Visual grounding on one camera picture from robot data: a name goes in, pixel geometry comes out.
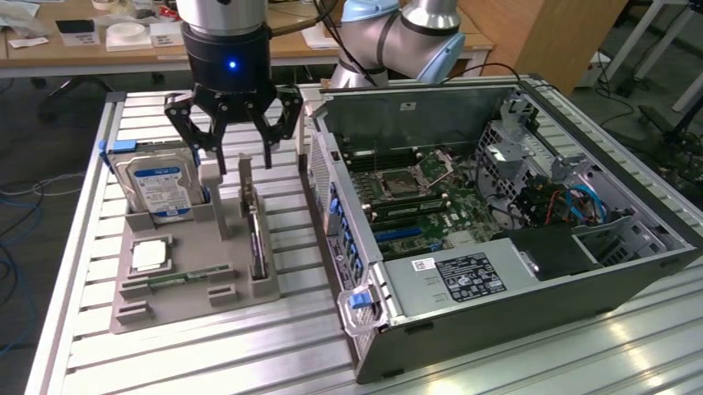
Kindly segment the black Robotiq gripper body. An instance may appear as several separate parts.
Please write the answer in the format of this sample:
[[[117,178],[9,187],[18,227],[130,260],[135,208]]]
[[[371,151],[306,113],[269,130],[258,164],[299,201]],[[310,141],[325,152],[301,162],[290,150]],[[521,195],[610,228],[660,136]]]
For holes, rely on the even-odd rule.
[[[249,123],[246,100],[263,113],[277,98],[271,80],[271,28],[237,36],[209,35],[190,24],[182,25],[190,69],[197,83],[197,105],[230,123]]]

